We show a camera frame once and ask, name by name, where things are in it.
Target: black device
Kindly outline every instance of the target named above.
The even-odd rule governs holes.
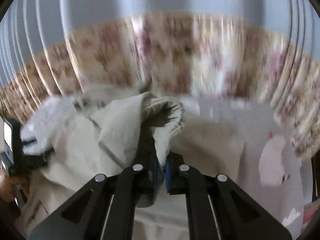
[[[135,208],[143,195],[154,200],[159,182],[157,161],[149,160],[113,177],[96,175],[35,227],[29,240],[132,239]],[[186,195],[191,240],[292,239],[226,175],[204,176],[173,152],[165,173],[168,193]]]
[[[36,138],[21,140],[21,123],[13,118],[3,120],[6,149],[0,153],[0,159],[6,173],[9,176],[27,175],[33,169],[48,165],[48,156],[53,152],[53,148],[43,152],[41,155],[25,155],[23,146],[36,143]]]

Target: floral curtain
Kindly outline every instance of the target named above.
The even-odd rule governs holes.
[[[25,123],[48,95],[92,84],[158,95],[241,97],[271,105],[301,161],[320,148],[319,63],[279,33],[243,20],[154,13],[75,29],[32,55],[0,91],[2,117]]]

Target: beige fabric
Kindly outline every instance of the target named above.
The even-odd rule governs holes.
[[[162,166],[171,144],[175,144],[176,150],[184,154],[184,148],[180,148],[179,144],[190,140],[193,150],[202,149],[189,151],[184,155],[190,165],[199,167],[208,175],[223,172],[237,180],[238,160],[244,142],[236,131],[225,128],[223,124],[203,120],[202,128],[198,127],[198,131],[202,133],[192,139],[190,136],[197,131],[188,130],[195,128],[192,120],[197,117],[191,116],[186,119],[187,124],[185,129],[182,129],[182,136],[172,142],[181,130],[181,103],[174,98],[154,98],[151,93],[123,98],[130,92],[123,90],[122,94],[121,91],[115,89],[112,95],[101,97],[101,90],[96,89],[86,92],[76,100],[78,103],[85,101],[89,111],[76,114],[55,133],[52,143],[56,154],[51,157],[49,167],[32,174],[30,198],[17,225],[24,234],[28,235],[35,225],[96,174],[104,173],[109,177],[119,174],[123,168],[129,166],[135,156],[139,136],[143,136],[141,133],[146,131],[140,130],[141,123],[147,125],[152,132]],[[101,102],[108,103],[100,108]],[[225,131],[220,136],[221,147],[211,151],[213,143],[217,143],[212,141],[211,136],[221,129]],[[207,161],[206,165],[201,161],[197,164],[197,160],[202,157]],[[227,162],[231,165],[228,168],[225,166]],[[153,235],[151,239],[165,239],[170,231],[185,236],[188,231],[185,199],[183,196],[169,196],[163,184],[156,203],[149,208],[138,209],[135,220],[144,224],[146,235]]]

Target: metal screw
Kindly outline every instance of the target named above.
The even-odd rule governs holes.
[[[141,171],[143,166],[141,164],[135,164],[132,168],[134,171]]]
[[[102,182],[102,181],[104,181],[105,178],[106,178],[106,176],[105,176],[104,174],[98,174],[98,175],[96,175],[96,176],[94,177],[94,180],[95,180],[96,182]]]
[[[218,181],[225,182],[225,181],[227,181],[227,179],[228,179],[228,177],[224,174],[218,175]]]
[[[180,171],[188,171],[189,168],[190,168],[190,167],[189,167],[188,165],[186,165],[186,164],[182,164],[182,165],[180,165],[180,167],[179,167]]]

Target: screen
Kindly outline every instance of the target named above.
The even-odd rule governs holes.
[[[9,146],[9,148],[12,150],[11,148],[11,143],[12,143],[12,130],[11,127],[4,122],[4,141],[7,143],[7,145]]]

